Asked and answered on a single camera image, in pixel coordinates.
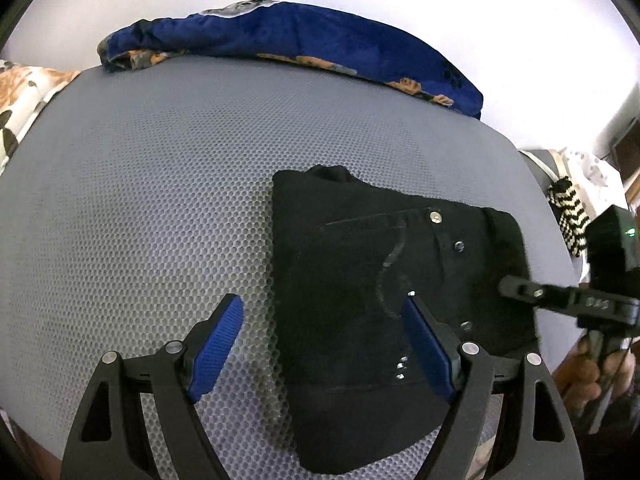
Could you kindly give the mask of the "person right hand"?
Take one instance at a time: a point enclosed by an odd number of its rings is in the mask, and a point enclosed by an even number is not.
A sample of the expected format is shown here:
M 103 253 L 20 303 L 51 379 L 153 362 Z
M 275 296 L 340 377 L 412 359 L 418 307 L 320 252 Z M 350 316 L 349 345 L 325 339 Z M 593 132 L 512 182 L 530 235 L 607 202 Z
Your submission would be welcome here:
M 575 414 L 596 400 L 601 394 L 600 376 L 612 376 L 612 401 L 631 390 L 639 357 L 639 341 L 635 340 L 629 351 L 622 350 L 610 354 L 605 363 L 598 367 L 590 356 L 587 336 L 579 339 L 563 362 L 552 374 L 556 388 L 566 410 Z

